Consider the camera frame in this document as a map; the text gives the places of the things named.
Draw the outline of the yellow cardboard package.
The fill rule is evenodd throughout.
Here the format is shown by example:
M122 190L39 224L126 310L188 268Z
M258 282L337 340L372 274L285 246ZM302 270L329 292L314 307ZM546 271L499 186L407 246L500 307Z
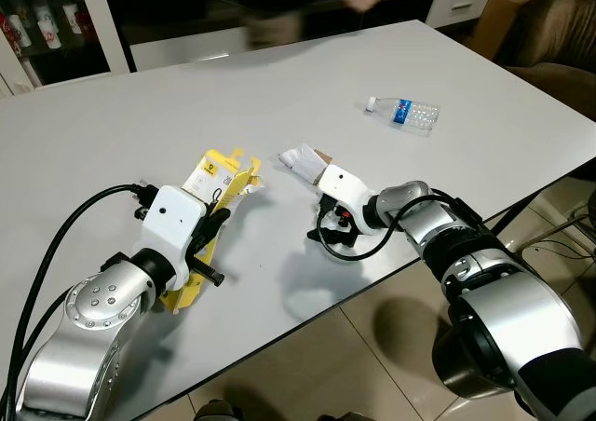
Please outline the yellow cardboard package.
M234 215L244 198L264 188L264 180L259 175L260 158L251 156L250 161L244 164L241 161L242 156L242 149L239 148L234 149L230 156L216 149L208 150L184 182L183 190L203 200L208 205L209 212L227 207ZM211 264L218 237L199 252L200 258L208 264ZM210 282L191 272L179 290L167 291L160 301L171 314L179 314L184 307L195 302L205 283Z

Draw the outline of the white carton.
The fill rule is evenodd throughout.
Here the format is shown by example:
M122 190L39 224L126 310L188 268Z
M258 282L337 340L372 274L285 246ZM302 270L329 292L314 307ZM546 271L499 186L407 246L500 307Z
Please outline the white carton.
M332 158L309 144L301 144L278 154L286 169L292 170L304 182L316 185L324 171L331 165Z

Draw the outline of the clear plastic water bottle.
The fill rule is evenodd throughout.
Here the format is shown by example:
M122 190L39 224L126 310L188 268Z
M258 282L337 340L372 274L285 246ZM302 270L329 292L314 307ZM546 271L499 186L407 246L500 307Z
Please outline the clear plastic water bottle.
M441 115L438 106L400 98L370 97L363 110L374 120L423 137L430 135Z

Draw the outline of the white table black legs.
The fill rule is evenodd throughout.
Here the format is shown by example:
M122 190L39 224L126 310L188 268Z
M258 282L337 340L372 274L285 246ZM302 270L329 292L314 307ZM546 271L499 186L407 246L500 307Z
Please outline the white table black legs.
M370 97L441 110L428 137L365 114ZM358 263L307 238L319 196L279 162L301 144L367 185L423 180L490 218L596 156L596 124L420 21L0 99L0 390L35 271L69 213L103 188L178 185L210 149L261 161L218 239L221 286L149 313L111 414L190 394L414 260L394 237Z

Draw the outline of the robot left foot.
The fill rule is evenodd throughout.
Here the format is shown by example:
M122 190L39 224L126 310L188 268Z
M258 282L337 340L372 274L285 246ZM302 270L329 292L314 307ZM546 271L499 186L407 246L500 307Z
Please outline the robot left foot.
M226 400L211 400L196 409L193 421L244 421L241 408Z

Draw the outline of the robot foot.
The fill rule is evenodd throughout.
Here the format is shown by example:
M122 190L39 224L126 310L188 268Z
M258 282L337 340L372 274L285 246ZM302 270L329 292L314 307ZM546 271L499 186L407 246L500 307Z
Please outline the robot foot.
M193 421L244 421L241 408L226 400L211 400L196 409Z
M344 415L332 416L332 415L320 415L316 421L375 421L367 415L363 415L358 412L348 412Z

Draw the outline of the dark low media cabinet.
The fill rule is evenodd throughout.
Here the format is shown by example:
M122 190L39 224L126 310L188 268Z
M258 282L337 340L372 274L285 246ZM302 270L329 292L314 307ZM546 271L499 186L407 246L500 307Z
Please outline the dark low media cabinet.
M303 39L317 39L423 20L433 0L382 0L361 13L341 1L315 1L304 9ZM238 0L108 0L133 72L225 58L247 50L243 8ZM475 20L435 28L469 30Z

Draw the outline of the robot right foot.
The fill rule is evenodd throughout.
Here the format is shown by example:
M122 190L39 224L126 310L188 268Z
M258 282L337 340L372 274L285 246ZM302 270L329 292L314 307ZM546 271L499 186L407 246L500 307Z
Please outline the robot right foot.
M358 412L348 412L344 415L332 416L332 415L320 415L316 421L375 421L367 415L363 415Z

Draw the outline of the white shelf unit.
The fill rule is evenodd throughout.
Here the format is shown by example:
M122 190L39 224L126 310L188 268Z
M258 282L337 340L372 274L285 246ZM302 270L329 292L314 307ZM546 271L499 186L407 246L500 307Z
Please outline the white shelf unit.
M78 17L84 25L82 36L69 29L62 11L64 1L78 4ZM54 13L62 41L60 49L48 48L38 28L34 5L39 3L48 4ZM108 0L0 0L0 9L18 15L33 42L16 56L0 31L0 98L130 72Z

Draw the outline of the brown wooden board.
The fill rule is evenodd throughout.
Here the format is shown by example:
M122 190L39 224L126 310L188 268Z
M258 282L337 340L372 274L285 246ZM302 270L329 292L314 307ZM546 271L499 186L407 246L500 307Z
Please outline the brown wooden board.
M492 60L518 11L516 0L488 0L480 20L466 38L465 46L483 58Z

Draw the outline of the white red printed cup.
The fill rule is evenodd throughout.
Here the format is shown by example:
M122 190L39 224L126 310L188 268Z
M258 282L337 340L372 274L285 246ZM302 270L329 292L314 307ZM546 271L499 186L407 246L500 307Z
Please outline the white red printed cup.
M0 31L3 31L16 56L20 56L25 49L33 45L25 33L20 17L8 15L3 9L0 9Z
M78 15L80 15L78 4L74 3L74 1L64 1L62 4L62 11L72 33L77 34L77 36L82 36L82 34L84 34L84 25L82 25L80 17L78 17Z
M35 4L34 13L37 17L38 28L41 29L41 34L47 43L48 49L61 49L62 41L51 8L46 3Z

